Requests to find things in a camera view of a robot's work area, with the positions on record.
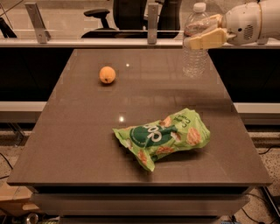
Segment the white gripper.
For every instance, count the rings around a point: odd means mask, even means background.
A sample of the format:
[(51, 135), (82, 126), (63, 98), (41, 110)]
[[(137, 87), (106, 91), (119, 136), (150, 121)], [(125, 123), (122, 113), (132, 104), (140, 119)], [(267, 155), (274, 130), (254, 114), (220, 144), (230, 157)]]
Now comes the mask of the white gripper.
[(190, 49), (219, 48), (226, 42), (236, 46), (256, 42), (261, 30), (261, 6), (258, 3), (245, 3), (235, 6), (224, 16), (215, 14), (209, 19), (210, 26), (216, 29), (206, 34), (191, 37), (188, 40)]

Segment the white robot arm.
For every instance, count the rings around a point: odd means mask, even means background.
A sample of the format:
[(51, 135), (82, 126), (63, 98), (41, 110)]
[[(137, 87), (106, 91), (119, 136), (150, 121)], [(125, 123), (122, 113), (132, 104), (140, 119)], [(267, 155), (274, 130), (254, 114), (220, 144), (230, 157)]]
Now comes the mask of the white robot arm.
[(212, 49), (229, 43), (242, 46), (269, 38), (280, 39), (280, 0), (262, 0), (235, 6), (226, 14), (210, 17), (210, 27), (190, 37), (185, 45), (192, 50)]

